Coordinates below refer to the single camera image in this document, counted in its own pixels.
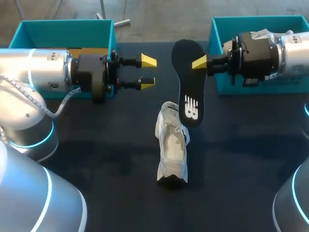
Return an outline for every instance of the black sole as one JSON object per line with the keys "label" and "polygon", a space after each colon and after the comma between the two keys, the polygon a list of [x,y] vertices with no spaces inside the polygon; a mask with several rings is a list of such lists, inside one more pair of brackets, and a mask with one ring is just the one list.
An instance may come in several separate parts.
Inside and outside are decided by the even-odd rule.
{"label": "black sole", "polygon": [[168,189],[180,189],[186,185],[186,182],[184,179],[179,179],[175,175],[170,175],[168,177],[162,177],[159,179],[158,184]]}
{"label": "black sole", "polygon": [[206,69],[192,69],[192,62],[205,55],[193,40],[179,40],[172,50],[172,65],[179,78],[179,118],[186,127],[198,126],[204,118]]}

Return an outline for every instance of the concrete floor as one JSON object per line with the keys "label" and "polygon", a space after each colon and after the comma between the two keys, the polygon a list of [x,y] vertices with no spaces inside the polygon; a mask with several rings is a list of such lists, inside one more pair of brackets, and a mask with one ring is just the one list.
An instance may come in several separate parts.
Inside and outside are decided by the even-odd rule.
{"label": "concrete floor", "polygon": [[[93,19],[99,0],[19,0],[26,19]],[[119,42],[207,40],[214,16],[304,15],[306,0],[104,0],[106,17],[129,18]],[[9,44],[20,22],[14,0],[0,0],[0,44]]]}

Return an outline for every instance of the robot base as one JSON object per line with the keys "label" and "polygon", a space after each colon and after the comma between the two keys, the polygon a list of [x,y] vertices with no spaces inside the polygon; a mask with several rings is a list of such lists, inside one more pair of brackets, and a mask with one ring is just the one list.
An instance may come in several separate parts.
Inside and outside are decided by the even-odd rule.
{"label": "robot base", "polygon": [[0,142],[1,232],[84,232],[81,192],[17,150]]}

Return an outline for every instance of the black insole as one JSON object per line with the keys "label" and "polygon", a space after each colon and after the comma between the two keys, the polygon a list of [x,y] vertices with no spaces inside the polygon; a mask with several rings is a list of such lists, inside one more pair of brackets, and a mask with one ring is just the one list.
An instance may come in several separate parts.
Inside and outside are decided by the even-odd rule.
{"label": "black insole", "polygon": [[204,118],[204,82],[206,69],[192,69],[192,62],[204,56],[193,40],[179,40],[172,50],[172,64],[180,83],[179,118],[186,127],[198,126]]}

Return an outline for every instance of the white cable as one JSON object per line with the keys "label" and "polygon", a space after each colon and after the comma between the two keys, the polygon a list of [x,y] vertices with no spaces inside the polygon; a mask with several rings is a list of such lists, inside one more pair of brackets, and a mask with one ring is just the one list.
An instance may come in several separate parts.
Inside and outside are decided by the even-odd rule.
{"label": "white cable", "polygon": [[3,128],[2,128],[2,126],[0,126],[0,137],[1,137],[2,142],[4,144],[9,144],[9,141],[8,141],[6,135],[5,135],[5,132],[4,132]]}
{"label": "white cable", "polygon": [[31,101],[34,105],[36,105],[39,109],[41,109],[44,113],[46,113],[48,116],[50,116],[51,118],[56,118],[58,117],[64,106],[66,105],[66,103],[68,102],[68,100],[76,93],[81,92],[81,88],[77,88],[72,90],[70,93],[68,93],[65,98],[62,100],[58,110],[56,111],[56,113],[51,112],[49,109],[47,109],[45,106],[41,105],[37,100],[35,100],[29,93],[27,93],[18,83],[16,83],[16,81],[14,81],[13,79],[6,77],[2,74],[0,74],[0,79],[3,79],[5,81],[7,81],[8,83],[10,83],[14,88],[16,88],[22,95],[24,95],[29,101]]}

